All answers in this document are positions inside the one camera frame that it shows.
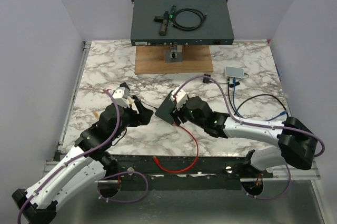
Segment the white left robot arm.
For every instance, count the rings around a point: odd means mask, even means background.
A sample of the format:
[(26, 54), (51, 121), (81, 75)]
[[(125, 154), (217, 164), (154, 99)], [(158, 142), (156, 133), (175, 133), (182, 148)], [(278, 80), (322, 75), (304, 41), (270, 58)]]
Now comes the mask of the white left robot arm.
[(84, 130), (65, 157), (41, 180), (27, 189), (17, 189), (12, 198), (19, 208), (17, 222), (50, 223), (59, 208), (96, 180), (119, 178), (118, 161), (107, 151), (129, 127), (148, 125), (153, 111), (112, 94), (112, 103), (99, 119)]

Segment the white grey small switch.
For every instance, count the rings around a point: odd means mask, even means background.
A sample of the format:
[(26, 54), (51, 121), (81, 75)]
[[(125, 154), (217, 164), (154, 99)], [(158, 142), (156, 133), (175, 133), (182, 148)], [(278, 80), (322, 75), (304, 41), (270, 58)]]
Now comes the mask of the white grey small switch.
[(245, 77), (245, 72), (243, 68), (226, 66), (224, 72), (226, 77), (239, 78), (239, 79)]

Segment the small black power adapter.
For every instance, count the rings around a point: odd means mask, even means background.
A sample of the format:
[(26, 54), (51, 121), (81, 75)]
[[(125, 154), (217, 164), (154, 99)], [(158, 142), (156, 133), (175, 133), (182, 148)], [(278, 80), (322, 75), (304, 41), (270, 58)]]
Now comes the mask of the small black power adapter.
[(146, 103), (145, 101), (141, 101), (141, 102), (142, 102), (143, 104), (145, 104), (145, 105), (151, 107), (151, 108), (154, 108), (155, 110), (158, 110), (157, 107), (155, 107), (155, 106), (153, 106), (153, 105), (150, 105), (150, 104)]

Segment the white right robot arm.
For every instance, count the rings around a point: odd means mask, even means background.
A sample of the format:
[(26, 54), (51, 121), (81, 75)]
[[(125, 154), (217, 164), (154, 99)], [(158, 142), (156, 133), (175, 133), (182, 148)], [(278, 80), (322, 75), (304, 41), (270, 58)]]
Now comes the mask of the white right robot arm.
[(169, 101), (173, 103), (170, 114), (178, 123), (189, 121), (215, 138), (243, 138), (269, 144), (265, 149), (249, 153), (242, 165), (247, 177), (253, 178), (262, 170), (285, 164), (301, 170), (312, 167), (318, 141), (295, 117), (288, 117), (284, 121), (258, 122), (213, 111), (198, 96), (170, 97)]

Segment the black network switch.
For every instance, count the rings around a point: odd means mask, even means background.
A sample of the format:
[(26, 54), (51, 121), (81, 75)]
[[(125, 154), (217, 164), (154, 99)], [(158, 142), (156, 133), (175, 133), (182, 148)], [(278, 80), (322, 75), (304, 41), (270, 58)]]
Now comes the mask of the black network switch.
[(170, 125), (179, 126), (181, 124), (181, 108), (177, 107), (177, 102), (175, 100), (171, 100), (172, 94), (173, 91), (170, 91), (164, 101), (160, 104), (159, 108), (156, 110), (155, 116)]

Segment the black power adapter with cable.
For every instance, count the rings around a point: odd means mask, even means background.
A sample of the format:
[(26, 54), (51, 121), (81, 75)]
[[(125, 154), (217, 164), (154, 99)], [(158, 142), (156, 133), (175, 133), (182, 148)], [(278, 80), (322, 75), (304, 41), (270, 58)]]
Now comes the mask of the black power adapter with cable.
[[(214, 83), (214, 81), (212, 81), (212, 80), (210, 79), (210, 77), (211, 77), (211, 75), (209, 75), (209, 74), (204, 74), (202, 82), (205, 83), (205, 84)], [(237, 80), (235, 81), (235, 84), (236, 84), (236, 85), (239, 85), (240, 82), (241, 82), (242, 80), (247, 79), (248, 77), (249, 77), (249, 74), (244, 73), (244, 77), (241, 78), (241, 79), (237, 79)], [(234, 86), (233, 80), (231, 80), (229, 77), (227, 78), (227, 80), (226, 80), (225, 82), (219, 82), (219, 84), (224, 84), (224, 85), (229, 84), (229, 85), (232, 86), (232, 87)]]

